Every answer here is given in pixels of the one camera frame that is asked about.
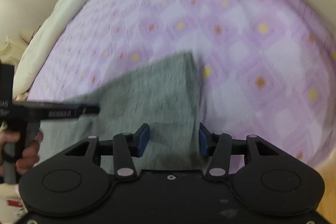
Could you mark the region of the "person's left hand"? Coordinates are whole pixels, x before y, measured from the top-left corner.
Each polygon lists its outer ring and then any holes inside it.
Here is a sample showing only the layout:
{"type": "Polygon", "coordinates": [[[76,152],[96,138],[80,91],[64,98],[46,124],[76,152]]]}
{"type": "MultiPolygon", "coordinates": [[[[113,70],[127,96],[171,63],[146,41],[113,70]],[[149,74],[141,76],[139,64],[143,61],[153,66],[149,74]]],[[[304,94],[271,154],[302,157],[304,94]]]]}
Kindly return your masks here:
{"type": "MultiPolygon", "coordinates": [[[[13,143],[13,142],[16,143],[20,139],[20,137],[21,137],[20,133],[18,132],[12,132],[10,130],[2,130],[1,150],[3,149],[6,143],[13,143]]],[[[24,174],[40,161],[38,153],[43,138],[44,138],[43,133],[41,131],[38,131],[37,134],[35,135],[34,141],[23,150],[21,157],[15,164],[16,170],[19,174],[24,174]]]]}

